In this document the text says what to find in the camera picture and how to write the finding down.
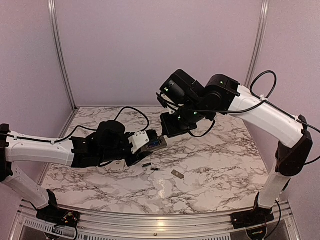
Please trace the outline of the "small white remote control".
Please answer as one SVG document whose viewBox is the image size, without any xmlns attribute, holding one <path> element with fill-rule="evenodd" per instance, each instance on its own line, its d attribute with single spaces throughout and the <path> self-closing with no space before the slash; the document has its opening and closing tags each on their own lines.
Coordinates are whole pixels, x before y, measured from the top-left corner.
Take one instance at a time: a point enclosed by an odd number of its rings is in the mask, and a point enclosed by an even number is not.
<svg viewBox="0 0 320 240">
<path fill-rule="evenodd" d="M 141 152 L 156 152 L 162 150 L 168 146 L 166 139 L 163 136 L 159 136 L 144 145 L 140 150 Z"/>
</svg>

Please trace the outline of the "grey battery cover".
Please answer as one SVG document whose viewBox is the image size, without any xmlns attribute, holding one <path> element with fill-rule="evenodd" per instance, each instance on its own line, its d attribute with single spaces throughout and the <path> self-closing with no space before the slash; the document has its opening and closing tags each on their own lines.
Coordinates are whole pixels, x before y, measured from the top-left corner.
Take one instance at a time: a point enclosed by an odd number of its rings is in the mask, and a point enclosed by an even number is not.
<svg viewBox="0 0 320 240">
<path fill-rule="evenodd" d="M 178 172 L 176 170 L 172 170 L 171 174 L 174 175 L 175 177 L 179 178 L 179 179 L 184 179 L 185 178 L 185 176 L 182 173 L 180 173 L 180 172 Z"/>
</svg>

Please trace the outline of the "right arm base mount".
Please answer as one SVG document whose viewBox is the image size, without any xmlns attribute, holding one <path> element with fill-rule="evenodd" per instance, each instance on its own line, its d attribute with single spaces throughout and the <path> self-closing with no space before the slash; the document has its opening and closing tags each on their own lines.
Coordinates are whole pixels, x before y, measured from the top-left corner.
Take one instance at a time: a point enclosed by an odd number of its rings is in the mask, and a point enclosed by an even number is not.
<svg viewBox="0 0 320 240">
<path fill-rule="evenodd" d="M 234 229 L 248 228 L 263 225 L 275 219 L 269 211 L 240 211 L 231 214 L 231 222 Z"/>
</svg>

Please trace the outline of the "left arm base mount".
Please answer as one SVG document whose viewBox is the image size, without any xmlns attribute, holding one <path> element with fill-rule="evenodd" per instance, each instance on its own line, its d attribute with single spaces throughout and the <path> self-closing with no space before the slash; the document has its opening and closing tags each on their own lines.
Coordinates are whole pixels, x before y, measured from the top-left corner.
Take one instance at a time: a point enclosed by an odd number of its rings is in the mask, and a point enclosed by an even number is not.
<svg viewBox="0 0 320 240">
<path fill-rule="evenodd" d="M 55 226 L 67 226 L 75 228 L 80 219 L 78 211 L 62 208 L 43 208 L 37 211 L 36 218 L 55 224 Z"/>
</svg>

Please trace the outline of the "large white remote control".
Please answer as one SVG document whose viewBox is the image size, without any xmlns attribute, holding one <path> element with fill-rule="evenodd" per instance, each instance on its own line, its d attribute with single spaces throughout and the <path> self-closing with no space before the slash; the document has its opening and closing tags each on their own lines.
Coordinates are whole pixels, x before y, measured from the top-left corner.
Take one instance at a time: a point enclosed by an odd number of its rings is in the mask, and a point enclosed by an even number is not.
<svg viewBox="0 0 320 240">
<path fill-rule="evenodd" d="M 116 172 L 122 172 L 125 168 L 125 161 L 124 160 L 118 160 L 115 161 L 112 165 L 112 170 Z"/>
</svg>

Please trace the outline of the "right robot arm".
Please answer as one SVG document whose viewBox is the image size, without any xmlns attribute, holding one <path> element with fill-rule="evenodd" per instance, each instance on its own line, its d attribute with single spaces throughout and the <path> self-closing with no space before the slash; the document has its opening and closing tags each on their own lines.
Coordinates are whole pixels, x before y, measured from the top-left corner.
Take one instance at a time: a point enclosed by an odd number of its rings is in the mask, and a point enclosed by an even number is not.
<svg viewBox="0 0 320 240">
<path fill-rule="evenodd" d="M 257 95 L 252 88 L 223 74 L 201 85 L 179 69 L 160 87 L 157 99 L 164 108 L 173 107 L 172 113 L 160 117 L 162 133 L 169 138 L 188 134 L 199 121 L 214 121 L 216 114 L 221 114 L 250 123 L 278 140 L 272 172 L 247 214 L 252 224 L 267 216 L 290 179 L 302 171 L 313 147 L 303 116 L 285 112 L 270 103 L 267 96 Z"/>
</svg>

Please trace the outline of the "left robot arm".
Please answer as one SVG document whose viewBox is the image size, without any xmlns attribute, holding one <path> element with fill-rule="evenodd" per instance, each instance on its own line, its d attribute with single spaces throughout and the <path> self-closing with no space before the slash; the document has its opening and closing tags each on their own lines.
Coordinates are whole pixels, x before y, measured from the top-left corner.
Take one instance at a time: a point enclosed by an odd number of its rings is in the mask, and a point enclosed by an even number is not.
<svg viewBox="0 0 320 240">
<path fill-rule="evenodd" d="M 27 176 L 18 162 L 51 163 L 81 169 L 104 167 L 107 163 L 125 160 L 132 166 L 146 156 L 141 149 L 150 142 L 146 130 L 127 132 L 115 120 L 101 122 L 87 137 L 35 138 L 0 126 L 0 182 L 31 202 L 53 223 L 63 219 L 56 197 Z"/>
</svg>

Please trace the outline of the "blue battery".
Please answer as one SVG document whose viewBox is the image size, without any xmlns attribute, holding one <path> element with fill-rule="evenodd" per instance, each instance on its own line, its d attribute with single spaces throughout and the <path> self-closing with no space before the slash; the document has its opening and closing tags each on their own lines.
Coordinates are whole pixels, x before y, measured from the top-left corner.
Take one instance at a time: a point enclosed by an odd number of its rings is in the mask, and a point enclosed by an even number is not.
<svg viewBox="0 0 320 240">
<path fill-rule="evenodd" d="M 160 143 L 159 141 L 155 141 L 155 142 L 149 143 L 149 144 L 147 145 L 147 147 L 148 147 L 149 149 L 154 149 L 154 148 L 156 148 L 156 147 L 159 147 L 160 145 L 161 145 L 161 143 Z"/>
</svg>

